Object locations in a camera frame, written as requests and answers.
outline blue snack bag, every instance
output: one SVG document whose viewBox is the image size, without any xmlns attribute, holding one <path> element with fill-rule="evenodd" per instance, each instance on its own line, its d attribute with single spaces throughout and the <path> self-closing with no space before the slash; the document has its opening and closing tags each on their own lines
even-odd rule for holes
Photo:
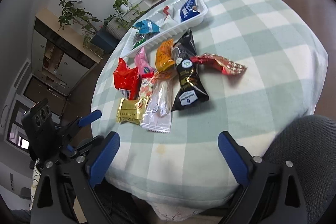
<svg viewBox="0 0 336 224">
<path fill-rule="evenodd" d="M 181 11 L 180 11 L 182 22 L 199 14 L 198 11 L 193 9 L 193 7 L 195 6 L 196 6 L 196 0 L 188 0 L 182 6 Z"/>
<path fill-rule="evenodd" d="M 133 25 L 133 28 L 138 29 L 139 34 L 155 33 L 160 31 L 159 26 L 149 19 L 137 22 Z"/>
</svg>

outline table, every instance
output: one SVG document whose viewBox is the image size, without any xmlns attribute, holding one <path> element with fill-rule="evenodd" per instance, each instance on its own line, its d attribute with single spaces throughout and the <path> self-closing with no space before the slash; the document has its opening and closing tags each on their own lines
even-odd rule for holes
<svg viewBox="0 0 336 224">
<path fill-rule="evenodd" d="M 328 55 L 320 41 L 283 1 L 204 2 L 209 12 L 192 29 L 198 54 L 214 53 L 246 65 L 243 76 L 201 67 L 209 101 L 173 112 L 170 134 L 116 123 L 122 95 L 114 88 L 113 72 L 128 32 L 102 70 L 92 99 L 91 110 L 102 111 L 92 124 L 93 136 L 116 131 L 121 139 L 106 179 L 154 209 L 159 206 L 161 218 L 158 203 L 169 210 L 195 209 L 181 213 L 179 220 L 225 203 L 237 183 L 218 149 L 219 133 L 229 131 L 251 155 L 262 156 L 292 120 L 314 113 L 327 70 Z M 152 66 L 155 52 L 147 52 Z M 134 66 L 133 60 L 127 62 Z M 173 99 L 178 90 L 175 79 Z"/>
</svg>

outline wooden cabinet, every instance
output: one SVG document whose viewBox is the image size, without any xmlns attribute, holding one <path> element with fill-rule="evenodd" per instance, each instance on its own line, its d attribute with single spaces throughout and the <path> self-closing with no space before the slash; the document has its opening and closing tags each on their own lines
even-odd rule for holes
<svg viewBox="0 0 336 224">
<path fill-rule="evenodd" d="M 70 56 L 63 54 L 56 77 L 72 88 L 87 71 L 88 69 L 83 67 L 80 63 L 73 60 Z"/>
<path fill-rule="evenodd" d="M 33 43 L 31 48 L 31 60 L 34 60 L 34 62 L 31 62 L 31 70 L 33 73 L 42 71 L 46 44 L 47 39 L 33 30 Z"/>
<path fill-rule="evenodd" d="M 66 96 L 101 60 L 83 47 L 80 34 L 69 26 L 60 29 L 58 18 L 47 9 L 36 15 L 31 48 L 33 75 Z"/>
</svg>

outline plastic packaging tray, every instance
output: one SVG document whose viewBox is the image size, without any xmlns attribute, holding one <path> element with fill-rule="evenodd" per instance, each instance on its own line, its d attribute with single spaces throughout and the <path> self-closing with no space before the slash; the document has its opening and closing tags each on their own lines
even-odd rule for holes
<svg viewBox="0 0 336 224">
<path fill-rule="evenodd" d="M 180 9 L 183 6 L 183 4 L 186 2 L 187 0 L 177 0 L 175 2 L 172 3 L 168 3 L 167 5 L 171 5 L 175 11 L 175 13 L 178 13 L 178 15 L 180 14 Z M 196 3 L 198 4 L 198 11 L 199 14 L 184 21 L 181 22 L 179 24 L 177 24 L 174 27 L 171 27 L 167 30 L 164 30 L 163 32 L 160 32 L 159 34 L 155 35 L 154 37 L 148 39 L 147 41 L 145 41 L 144 43 L 142 43 L 141 45 L 139 45 L 138 47 L 136 47 L 135 49 L 133 48 L 133 41 L 134 41 L 134 36 L 137 33 L 138 30 L 136 29 L 132 29 L 130 36 L 128 37 L 124 48 L 121 51 L 120 57 L 124 58 L 124 57 L 132 57 L 134 58 L 135 55 L 137 54 L 137 52 L 141 49 L 141 47 L 145 47 L 145 50 L 149 50 L 150 48 L 152 48 L 153 46 L 159 44 L 162 41 L 165 41 L 169 38 L 171 38 L 174 35 L 177 35 L 181 32 L 185 32 L 186 30 L 195 27 L 199 24 L 201 24 L 201 22 L 204 19 L 204 16 L 206 15 L 206 13 L 208 12 L 208 8 L 206 7 L 205 3 L 203 0 L 196 0 Z M 148 19 L 152 20 L 155 22 L 155 19 L 157 18 L 157 12 L 155 12 L 153 15 L 151 15 L 150 17 L 148 17 Z"/>
</svg>

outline brown floor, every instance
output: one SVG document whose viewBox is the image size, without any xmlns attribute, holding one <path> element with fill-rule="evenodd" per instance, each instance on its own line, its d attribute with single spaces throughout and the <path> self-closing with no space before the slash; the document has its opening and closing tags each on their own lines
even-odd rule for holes
<svg viewBox="0 0 336 224">
<path fill-rule="evenodd" d="M 313 30 L 329 55 L 327 77 L 325 79 L 322 95 L 316 106 L 315 114 L 324 115 L 336 120 L 336 96 L 333 94 L 334 87 L 336 86 L 336 3 L 333 0 L 283 1 L 297 12 Z M 95 67 L 72 92 L 63 115 L 62 124 L 67 124 L 69 121 L 76 118 L 76 116 L 84 116 L 90 112 L 95 84 L 109 56 L 110 55 L 106 55 L 100 64 Z M 73 141 L 73 145 L 77 145 L 82 139 L 91 136 L 91 128 L 83 128 Z M 157 218 L 154 211 L 148 207 L 147 203 L 140 202 L 139 207 L 141 208 L 141 211 L 145 212 L 146 218 L 150 223 L 166 223 Z M 181 224 L 216 224 L 218 221 L 218 218 L 196 216 L 181 222 Z"/>
</svg>

